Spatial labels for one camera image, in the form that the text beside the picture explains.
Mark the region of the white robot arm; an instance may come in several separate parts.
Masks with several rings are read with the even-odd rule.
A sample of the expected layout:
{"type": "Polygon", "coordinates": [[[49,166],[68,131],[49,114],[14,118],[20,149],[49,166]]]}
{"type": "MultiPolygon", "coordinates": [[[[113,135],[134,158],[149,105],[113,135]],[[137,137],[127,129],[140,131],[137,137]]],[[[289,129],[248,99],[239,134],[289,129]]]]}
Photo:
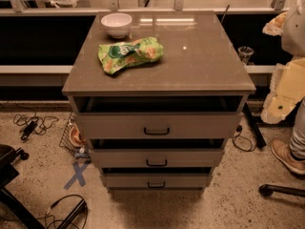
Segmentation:
{"type": "Polygon", "coordinates": [[[268,124],[284,120],[305,96],[305,0],[296,0],[263,28],[269,35],[281,36],[284,52],[293,56],[286,65],[277,63],[261,113],[268,124]]]}

